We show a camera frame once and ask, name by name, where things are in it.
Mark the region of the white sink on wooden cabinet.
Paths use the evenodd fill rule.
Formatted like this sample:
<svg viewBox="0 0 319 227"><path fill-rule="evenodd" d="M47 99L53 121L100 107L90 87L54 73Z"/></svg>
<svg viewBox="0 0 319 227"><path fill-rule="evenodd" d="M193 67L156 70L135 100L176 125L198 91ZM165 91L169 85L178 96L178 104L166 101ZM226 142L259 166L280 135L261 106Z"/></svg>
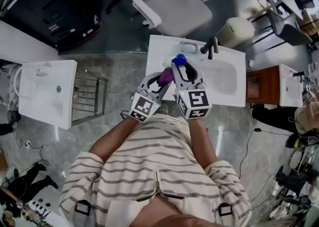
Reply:
<svg viewBox="0 0 319 227"><path fill-rule="evenodd" d="M284 65L279 65L280 76L280 103L281 107L301 107L303 105L303 84L300 76L295 76L296 70Z"/></svg>

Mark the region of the black faucet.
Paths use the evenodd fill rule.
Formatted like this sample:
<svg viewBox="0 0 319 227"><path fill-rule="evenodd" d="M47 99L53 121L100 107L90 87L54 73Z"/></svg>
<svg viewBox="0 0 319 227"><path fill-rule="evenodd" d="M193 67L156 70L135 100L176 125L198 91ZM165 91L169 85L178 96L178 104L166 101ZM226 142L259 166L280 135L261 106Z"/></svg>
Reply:
<svg viewBox="0 0 319 227"><path fill-rule="evenodd" d="M219 45L217 37L211 37L204 46L201 47L200 52L207 54L209 60L213 59L213 53L219 53Z"/></svg>

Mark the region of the plain white counter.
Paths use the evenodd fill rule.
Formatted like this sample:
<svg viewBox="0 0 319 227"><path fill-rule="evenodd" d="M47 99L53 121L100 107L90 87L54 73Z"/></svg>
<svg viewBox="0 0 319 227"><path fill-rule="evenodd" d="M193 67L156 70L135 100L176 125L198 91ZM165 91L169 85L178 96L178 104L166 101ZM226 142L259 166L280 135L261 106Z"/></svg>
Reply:
<svg viewBox="0 0 319 227"><path fill-rule="evenodd" d="M22 64L65 58L56 49L0 21L0 59Z"/></svg>

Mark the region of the white grey office chair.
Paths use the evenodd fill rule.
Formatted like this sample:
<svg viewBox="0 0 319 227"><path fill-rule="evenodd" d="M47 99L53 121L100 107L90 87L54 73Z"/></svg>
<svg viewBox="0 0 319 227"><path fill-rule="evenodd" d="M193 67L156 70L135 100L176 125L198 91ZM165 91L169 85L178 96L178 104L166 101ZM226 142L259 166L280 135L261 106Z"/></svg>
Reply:
<svg viewBox="0 0 319 227"><path fill-rule="evenodd" d="M212 20L204 0L132 0L144 25L162 35L185 37Z"/></svg>

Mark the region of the person's striped cream shirt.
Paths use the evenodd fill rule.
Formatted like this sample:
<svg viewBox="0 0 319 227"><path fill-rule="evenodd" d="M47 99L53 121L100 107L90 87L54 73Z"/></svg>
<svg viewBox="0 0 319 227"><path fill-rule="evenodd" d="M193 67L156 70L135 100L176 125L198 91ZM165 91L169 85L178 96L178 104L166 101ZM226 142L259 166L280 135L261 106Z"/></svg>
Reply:
<svg viewBox="0 0 319 227"><path fill-rule="evenodd" d="M204 170L193 155L188 122L162 114L138 123L105 163L81 152L66 177L59 210L73 227L130 227L156 195L182 214L224 227L246 227L252 215L234 168L217 159ZM89 216L75 212L80 200L91 204ZM232 206L231 216L219 216L221 203Z"/></svg>

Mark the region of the beige trash bin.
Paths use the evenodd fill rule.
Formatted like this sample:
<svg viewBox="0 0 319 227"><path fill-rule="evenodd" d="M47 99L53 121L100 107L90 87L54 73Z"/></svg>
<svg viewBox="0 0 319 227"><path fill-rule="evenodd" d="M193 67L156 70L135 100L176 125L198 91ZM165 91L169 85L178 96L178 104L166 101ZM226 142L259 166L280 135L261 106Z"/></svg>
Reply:
<svg viewBox="0 0 319 227"><path fill-rule="evenodd" d="M234 48L253 38L255 27L252 22L242 17L229 18L217 32L216 38L221 46Z"/></svg>

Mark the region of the person's right forearm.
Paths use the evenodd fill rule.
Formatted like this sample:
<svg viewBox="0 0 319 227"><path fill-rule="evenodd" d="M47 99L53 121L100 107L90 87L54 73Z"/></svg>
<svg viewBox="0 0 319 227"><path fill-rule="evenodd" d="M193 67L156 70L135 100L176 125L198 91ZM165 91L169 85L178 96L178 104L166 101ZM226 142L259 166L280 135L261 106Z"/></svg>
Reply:
<svg viewBox="0 0 319 227"><path fill-rule="evenodd" d="M191 147L198 164L205 170L210 164L217 162L215 150L206 132L201 119L189 119L188 121Z"/></svg>

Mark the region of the black chair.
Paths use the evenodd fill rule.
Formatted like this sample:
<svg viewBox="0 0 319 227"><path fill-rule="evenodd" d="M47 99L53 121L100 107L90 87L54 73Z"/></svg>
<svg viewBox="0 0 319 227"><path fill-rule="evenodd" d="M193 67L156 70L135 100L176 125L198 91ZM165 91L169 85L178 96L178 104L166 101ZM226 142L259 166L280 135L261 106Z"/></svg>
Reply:
<svg viewBox="0 0 319 227"><path fill-rule="evenodd" d="M284 43L288 43L291 46L300 46L308 45L313 42L306 33L302 32L296 26L285 23L284 19L281 18L278 14L275 14L273 11L267 11L266 14L269 19L270 25L268 27L265 27L265 29L270 28L272 29L272 32L253 42L253 45L266 39L272 34L275 34L279 39L283 40L283 42L270 47L270 49L280 46Z"/></svg>

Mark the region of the steel sink stand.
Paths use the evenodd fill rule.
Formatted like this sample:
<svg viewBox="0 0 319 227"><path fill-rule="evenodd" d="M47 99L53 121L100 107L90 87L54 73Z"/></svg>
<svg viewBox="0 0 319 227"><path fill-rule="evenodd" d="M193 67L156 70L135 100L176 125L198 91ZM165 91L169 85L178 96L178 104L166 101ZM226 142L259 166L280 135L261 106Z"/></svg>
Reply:
<svg viewBox="0 0 319 227"><path fill-rule="evenodd" d="M105 113L107 80L98 77L75 78L72 99L72 126L102 117Z"/></svg>

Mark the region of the purple cloth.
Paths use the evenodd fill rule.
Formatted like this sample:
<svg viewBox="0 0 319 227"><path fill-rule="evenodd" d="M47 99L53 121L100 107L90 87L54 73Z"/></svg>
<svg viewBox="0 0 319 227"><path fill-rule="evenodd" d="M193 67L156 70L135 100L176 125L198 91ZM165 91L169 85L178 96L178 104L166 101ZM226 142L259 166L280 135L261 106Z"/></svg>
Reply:
<svg viewBox="0 0 319 227"><path fill-rule="evenodd" d="M165 68L157 80L158 85L165 86L174 80L172 68Z"/></svg>

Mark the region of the grey soap dish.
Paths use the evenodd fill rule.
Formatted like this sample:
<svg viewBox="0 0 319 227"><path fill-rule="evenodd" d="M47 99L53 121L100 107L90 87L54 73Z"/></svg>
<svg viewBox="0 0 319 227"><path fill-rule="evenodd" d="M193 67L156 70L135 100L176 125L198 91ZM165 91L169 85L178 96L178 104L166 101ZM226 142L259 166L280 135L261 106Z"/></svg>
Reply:
<svg viewBox="0 0 319 227"><path fill-rule="evenodd" d="M198 53L198 45L195 43L182 41L180 42L179 46L180 46L181 52L183 53L188 53L188 54Z"/></svg>

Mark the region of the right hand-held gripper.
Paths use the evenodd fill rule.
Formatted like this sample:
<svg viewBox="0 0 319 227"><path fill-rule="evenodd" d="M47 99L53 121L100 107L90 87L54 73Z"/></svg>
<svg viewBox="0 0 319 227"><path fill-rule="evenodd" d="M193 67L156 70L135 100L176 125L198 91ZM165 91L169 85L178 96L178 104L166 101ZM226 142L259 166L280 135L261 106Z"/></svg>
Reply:
<svg viewBox="0 0 319 227"><path fill-rule="evenodd" d="M204 81L203 71L194 63L187 62L187 83L196 84L186 87L182 70L175 64L171 64L174 83L176 85L176 103L185 119L205 118L209 114L212 104L207 95L207 87Z"/></svg>

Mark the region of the blue bottle cap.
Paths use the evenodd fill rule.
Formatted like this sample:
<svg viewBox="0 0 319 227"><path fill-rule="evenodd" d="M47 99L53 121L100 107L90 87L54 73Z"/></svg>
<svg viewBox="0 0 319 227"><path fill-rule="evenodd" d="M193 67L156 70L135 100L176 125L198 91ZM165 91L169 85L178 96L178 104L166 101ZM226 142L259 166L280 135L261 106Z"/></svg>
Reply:
<svg viewBox="0 0 319 227"><path fill-rule="evenodd" d="M162 64L164 67L162 74L164 76L171 76L173 74L172 64L175 64L181 71L186 71L185 65L187 64L187 59L184 54L177 54L175 57L168 56Z"/></svg>

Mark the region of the white counter with black marks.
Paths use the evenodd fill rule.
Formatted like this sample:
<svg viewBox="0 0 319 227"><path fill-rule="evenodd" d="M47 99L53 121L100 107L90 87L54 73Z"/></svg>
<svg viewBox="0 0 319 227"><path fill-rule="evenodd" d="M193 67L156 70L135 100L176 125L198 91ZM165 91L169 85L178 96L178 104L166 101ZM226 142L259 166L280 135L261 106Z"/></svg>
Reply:
<svg viewBox="0 0 319 227"><path fill-rule="evenodd" d="M28 205L32 210L38 212L42 219L52 227L69 227L60 214L53 212L51 206L47 207L42 199L40 202L32 200Z"/></svg>

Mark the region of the black bag green stripe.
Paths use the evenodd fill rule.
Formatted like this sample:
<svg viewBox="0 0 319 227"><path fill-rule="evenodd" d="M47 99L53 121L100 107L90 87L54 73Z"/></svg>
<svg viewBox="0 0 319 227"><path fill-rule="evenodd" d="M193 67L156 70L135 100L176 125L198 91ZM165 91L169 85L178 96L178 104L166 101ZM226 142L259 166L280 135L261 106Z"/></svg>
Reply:
<svg viewBox="0 0 319 227"><path fill-rule="evenodd" d="M319 132L309 131L305 134L293 133L285 143L286 148L303 148L319 145Z"/></svg>

